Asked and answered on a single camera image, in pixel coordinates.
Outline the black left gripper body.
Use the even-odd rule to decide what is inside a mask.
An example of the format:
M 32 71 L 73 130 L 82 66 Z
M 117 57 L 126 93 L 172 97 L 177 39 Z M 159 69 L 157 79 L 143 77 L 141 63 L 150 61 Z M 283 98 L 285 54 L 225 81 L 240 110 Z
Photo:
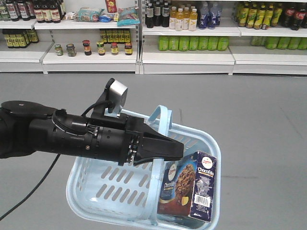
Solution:
M 146 135 L 149 127 L 144 119 L 121 113 L 119 117 L 91 117 L 93 126 L 89 158 L 113 161 L 122 166 L 149 161 Z

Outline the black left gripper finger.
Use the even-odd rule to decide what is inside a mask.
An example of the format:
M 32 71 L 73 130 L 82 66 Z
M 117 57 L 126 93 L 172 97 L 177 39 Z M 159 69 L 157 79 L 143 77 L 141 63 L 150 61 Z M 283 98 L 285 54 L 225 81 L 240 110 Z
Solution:
M 139 133 L 139 142 L 133 165 L 152 162 L 154 159 L 178 161 L 183 157 L 183 143 L 158 133 L 145 123 L 137 125 L 136 131 Z

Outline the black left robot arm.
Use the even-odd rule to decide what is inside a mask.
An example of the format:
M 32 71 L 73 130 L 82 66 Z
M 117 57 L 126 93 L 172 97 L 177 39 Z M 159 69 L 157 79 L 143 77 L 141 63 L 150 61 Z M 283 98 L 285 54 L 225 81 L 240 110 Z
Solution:
M 184 145 L 159 134 L 137 116 L 87 117 L 28 101 L 2 103 L 1 158 L 36 151 L 139 165 L 154 159 L 178 161 Z

